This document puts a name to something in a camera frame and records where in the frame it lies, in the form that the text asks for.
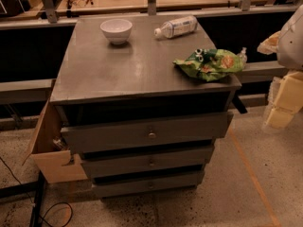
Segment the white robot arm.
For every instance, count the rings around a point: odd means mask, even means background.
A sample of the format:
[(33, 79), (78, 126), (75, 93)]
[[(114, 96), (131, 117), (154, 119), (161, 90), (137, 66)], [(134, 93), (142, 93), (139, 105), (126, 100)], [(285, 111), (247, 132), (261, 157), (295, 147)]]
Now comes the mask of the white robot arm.
[(258, 52), (276, 53), (277, 62), (288, 70), (270, 85), (262, 126), (265, 131), (281, 131), (303, 108), (303, 5), (280, 31), (259, 44)]

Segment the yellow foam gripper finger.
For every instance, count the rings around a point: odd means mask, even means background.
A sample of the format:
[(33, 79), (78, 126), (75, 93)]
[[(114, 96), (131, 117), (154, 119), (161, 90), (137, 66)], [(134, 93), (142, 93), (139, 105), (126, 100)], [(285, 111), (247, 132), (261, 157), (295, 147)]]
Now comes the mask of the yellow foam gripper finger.
[(259, 44), (257, 51), (261, 54), (270, 55), (277, 52), (280, 32), (272, 34), (269, 38)]
[(264, 129), (284, 130), (302, 108), (303, 72), (290, 71), (283, 78), (274, 77), (264, 111)]

